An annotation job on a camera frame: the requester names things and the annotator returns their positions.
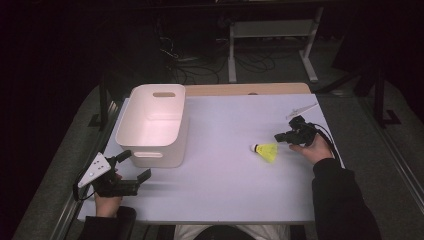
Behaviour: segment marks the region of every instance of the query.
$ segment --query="white plastic basket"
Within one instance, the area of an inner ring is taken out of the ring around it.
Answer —
[[[185,88],[148,84],[132,90],[118,126],[116,142],[131,150],[137,167],[178,167],[187,141],[189,117]]]

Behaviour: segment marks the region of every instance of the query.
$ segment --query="yellow shuttlecock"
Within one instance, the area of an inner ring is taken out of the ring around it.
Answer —
[[[265,161],[272,163],[278,153],[278,145],[276,143],[255,144],[251,150],[258,153]]]

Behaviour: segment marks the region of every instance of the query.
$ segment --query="table surface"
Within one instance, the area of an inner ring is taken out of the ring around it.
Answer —
[[[264,95],[267,88],[270,95]],[[229,89],[238,96],[229,96]],[[303,92],[288,94],[295,92],[293,89]],[[138,195],[124,198],[122,204],[137,211],[137,220],[153,224],[314,221],[312,165],[287,144],[279,144],[273,163],[249,149],[252,144],[275,142],[275,134],[290,130],[285,116],[294,108],[318,102],[307,85],[187,86],[186,90],[190,125],[184,161],[177,168],[152,169],[152,177],[140,186]],[[245,95],[252,92],[261,95]],[[302,116],[328,129],[319,106]],[[122,152],[115,134],[116,127],[106,157]],[[145,170],[134,167],[130,160],[117,168],[124,179],[134,179]],[[78,219],[94,214],[91,198],[84,202]]]

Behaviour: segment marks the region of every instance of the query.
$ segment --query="human hand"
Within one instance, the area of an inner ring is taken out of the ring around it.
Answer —
[[[319,134],[315,135],[314,142],[310,146],[290,145],[289,148],[302,154],[312,164],[315,164],[325,158],[333,158],[331,149],[327,142]]]
[[[114,218],[121,206],[122,197],[100,197],[97,193],[94,194],[94,201],[96,202],[96,216]]]

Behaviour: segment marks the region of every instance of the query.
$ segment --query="metal stand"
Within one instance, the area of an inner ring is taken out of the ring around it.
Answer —
[[[234,39],[246,37],[298,37],[307,36],[308,40],[303,50],[299,51],[306,73],[311,82],[317,82],[318,77],[309,60],[309,53],[315,40],[315,35],[321,20],[323,7],[317,9],[315,18],[308,20],[283,20],[283,21],[261,21],[261,22],[235,22],[230,26],[230,53],[228,57],[229,82],[237,83]]]

